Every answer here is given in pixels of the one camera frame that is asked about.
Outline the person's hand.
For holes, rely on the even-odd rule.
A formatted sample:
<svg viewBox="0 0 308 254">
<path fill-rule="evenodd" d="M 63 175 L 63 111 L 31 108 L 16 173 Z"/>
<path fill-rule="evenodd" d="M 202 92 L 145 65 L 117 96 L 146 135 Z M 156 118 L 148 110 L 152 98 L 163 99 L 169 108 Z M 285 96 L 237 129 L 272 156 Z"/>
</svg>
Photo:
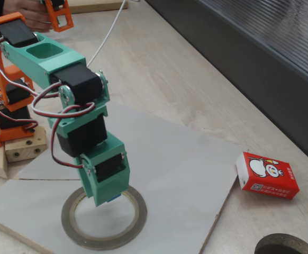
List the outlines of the person's hand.
<svg viewBox="0 0 308 254">
<path fill-rule="evenodd" d="M 6 0 L 3 4 L 3 15 L 19 12 L 31 31 L 49 32 L 53 29 L 47 8 L 40 1 Z"/>
</svg>

